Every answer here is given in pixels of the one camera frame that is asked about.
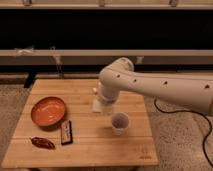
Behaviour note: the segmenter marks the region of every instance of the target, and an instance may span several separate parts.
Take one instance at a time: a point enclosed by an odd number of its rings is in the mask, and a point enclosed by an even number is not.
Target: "table leg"
[[[35,81],[35,77],[36,77],[36,72],[30,72],[25,83],[24,83],[24,88],[29,88],[31,86],[31,84],[33,84],[33,82]]]
[[[138,171],[139,168],[140,168],[140,166],[135,166],[130,171]]]
[[[28,168],[29,171],[41,171],[39,168]]]

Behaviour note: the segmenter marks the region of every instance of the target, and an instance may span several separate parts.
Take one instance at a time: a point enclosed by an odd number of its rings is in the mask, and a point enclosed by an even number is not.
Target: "cable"
[[[157,99],[154,100],[154,105],[155,105],[156,109],[157,109],[158,111],[160,111],[161,113],[172,114],[172,113],[180,113],[180,112],[191,112],[191,113],[193,113],[193,114],[197,114],[197,115],[199,115],[199,116],[202,116],[202,117],[208,122],[209,131],[207,132],[207,134],[206,134],[206,135],[204,136],[204,138],[203,138],[202,149],[203,149],[203,153],[204,153],[204,155],[205,155],[205,157],[206,157],[208,163],[209,163],[210,166],[213,168],[213,163],[212,163],[211,160],[209,159],[209,156],[208,156],[208,154],[207,154],[207,152],[206,152],[206,146],[205,146],[206,141],[207,141],[209,135],[210,135],[211,132],[212,132],[212,123],[211,123],[211,121],[210,121],[205,115],[203,115],[202,113],[195,112],[195,111],[192,111],[192,110],[184,110],[184,109],[183,109],[183,110],[174,110],[174,111],[164,111],[164,110],[162,110],[162,109],[160,109],[160,108],[158,107],[158,105],[157,105]]]

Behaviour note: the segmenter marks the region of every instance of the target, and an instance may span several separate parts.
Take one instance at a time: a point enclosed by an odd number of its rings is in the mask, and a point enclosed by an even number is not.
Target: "red chili pepper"
[[[34,137],[30,138],[33,145],[39,148],[55,149],[55,145],[46,138]]]

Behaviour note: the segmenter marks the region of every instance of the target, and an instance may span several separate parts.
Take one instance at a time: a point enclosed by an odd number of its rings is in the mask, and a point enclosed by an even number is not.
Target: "wooden bowl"
[[[35,104],[31,111],[32,121],[38,126],[52,126],[66,113],[66,106],[58,97],[46,97]]]

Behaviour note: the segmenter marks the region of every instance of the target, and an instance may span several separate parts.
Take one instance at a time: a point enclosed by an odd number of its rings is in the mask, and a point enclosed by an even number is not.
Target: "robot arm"
[[[101,103],[114,103],[120,91],[161,99],[213,116],[213,76],[135,73],[128,58],[106,66],[99,75]]]

